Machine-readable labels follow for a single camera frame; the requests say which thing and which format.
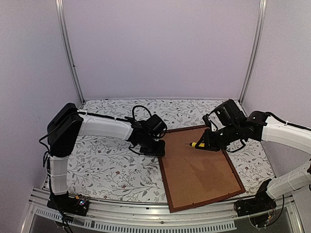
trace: table surface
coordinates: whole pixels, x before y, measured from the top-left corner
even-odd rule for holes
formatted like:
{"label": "table surface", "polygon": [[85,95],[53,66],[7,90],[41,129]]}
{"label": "table surface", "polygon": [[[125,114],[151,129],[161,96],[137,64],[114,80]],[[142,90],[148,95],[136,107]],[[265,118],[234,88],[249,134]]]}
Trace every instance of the table surface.
{"label": "table surface", "polygon": [[[204,124],[202,116],[222,100],[90,100],[82,109],[114,117],[131,116],[135,105],[146,106],[176,129]],[[137,109],[137,119],[148,113]],[[211,118],[220,125],[215,116]],[[78,137],[68,162],[67,186],[73,194],[97,199],[167,203],[158,159],[139,156],[128,150],[129,142],[111,137]],[[234,142],[230,150],[240,147]],[[274,177],[260,142],[249,140],[246,147],[228,153],[246,192],[235,198],[254,195],[262,181]]]}

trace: white arm segment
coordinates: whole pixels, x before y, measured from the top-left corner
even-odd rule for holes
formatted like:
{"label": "white arm segment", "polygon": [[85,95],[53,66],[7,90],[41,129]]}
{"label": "white arm segment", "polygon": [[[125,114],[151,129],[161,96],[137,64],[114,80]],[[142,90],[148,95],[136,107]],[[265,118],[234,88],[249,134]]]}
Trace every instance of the white arm segment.
{"label": "white arm segment", "polygon": [[[83,122],[79,131],[79,136],[107,136],[127,140],[133,129],[131,123],[97,116],[80,115]],[[50,158],[51,186],[55,195],[67,193],[67,163],[69,156]]]}
{"label": "white arm segment", "polygon": [[[311,131],[283,124],[269,116],[262,130],[262,140],[276,142],[311,154]],[[311,184],[311,174],[307,172],[310,161],[278,178],[273,178],[267,186],[267,194],[275,199],[290,191]]]}
{"label": "white arm segment", "polygon": [[83,122],[79,131],[79,136],[107,136],[127,140],[133,129],[131,123],[97,116],[80,115]]}

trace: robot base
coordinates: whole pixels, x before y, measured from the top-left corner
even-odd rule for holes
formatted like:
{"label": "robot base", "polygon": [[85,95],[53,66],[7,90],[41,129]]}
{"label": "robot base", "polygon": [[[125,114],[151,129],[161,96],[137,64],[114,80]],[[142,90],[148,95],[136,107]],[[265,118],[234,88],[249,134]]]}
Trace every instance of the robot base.
{"label": "robot base", "polygon": [[234,203],[234,209],[239,217],[276,208],[276,202],[266,192],[270,181],[271,179],[268,179],[260,185],[254,198],[238,200]]}
{"label": "robot base", "polygon": [[73,215],[86,216],[89,201],[83,199],[82,202],[76,198],[70,198],[68,193],[63,195],[50,195],[47,207],[69,213]]}

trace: white wall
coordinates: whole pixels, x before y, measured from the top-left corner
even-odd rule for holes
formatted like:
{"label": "white wall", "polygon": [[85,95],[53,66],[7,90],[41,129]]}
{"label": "white wall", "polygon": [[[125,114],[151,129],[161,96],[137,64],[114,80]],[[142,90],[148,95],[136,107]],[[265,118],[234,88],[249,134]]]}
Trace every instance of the white wall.
{"label": "white wall", "polygon": [[0,232],[16,233],[45,178],[37,140],[66,102],[78,103],[55,1],[0,1]]}
{"label": "white wall", "polygon": [[238,99],[259,0],[66,0],[86,99]]}
{"label": "white wall", "polygon": [[[268,1],[258,57],[244,107],[271,111],[311,127],[311,1]],[[310,155],[264,143],[277,175],[302,165]],[[311,192],[293,192],[306,232],[311,229]]]}

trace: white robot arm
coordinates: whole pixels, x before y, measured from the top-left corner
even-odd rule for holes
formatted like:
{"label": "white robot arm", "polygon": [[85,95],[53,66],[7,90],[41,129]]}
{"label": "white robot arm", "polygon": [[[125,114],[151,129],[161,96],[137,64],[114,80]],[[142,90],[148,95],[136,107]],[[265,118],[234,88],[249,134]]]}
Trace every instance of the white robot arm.
{"label": "white robot arm", "polygon": [[[134,109],[144,108],[150,117],[147,120],[137,121]],[[87,113],[68,103],[54,117],[48,125],[48,134],[39,142],[48,138],[47,170],[50,185],[50,200],[48,207],[57,209],[61,213],[67,212],[85,216],[88,210],[88,201],[81,196],[77,199],[69,197],[67,191],[67,163],[77,136],[94,135],[120,138],[129,141],[132,147],[129,150],[143,155],[162,157],[165,155],[165,142],[159,140],[164,136],[167,126],[156,114],[151,115],[143,106],[135,106],[132,117],[117,118],[99,114]],[[132,150],[140,145],[140,151]]]}
{"label": "white robot arm", "polygon": [[[217,115],[225,127],[216,131],[211,130],[212,122],[209,120],[209,115],[212,113]],[[251,138],[257,141],[280,143],[311,154],[311,129],[285,122],[272,113],[254,111],[246,117],[233,100],[228,100],[210,114],[203,117],[208,128],[194,144],[196,149],[226,150],[227,146],[236,140],[241,141],[241,148],[243,148],[244,141]],[[235,209],[238,216],[243,216],[269,210],[271,207],[275,208],[274,199],[309,184],[311,184],[311,161],[306,161],[302,166],[281,177],[264,181],[255,198],[237,201]]]}
{"label": "white robot arm", "polygon": [[[263,127],[262,140],[276,142],[311,154],[311,131],[300,129],[269,116]],[[311,184],[311,162],[306,161],[295,170],[272,179],[267,186],[267,194],[276,199],[285,193]]]}

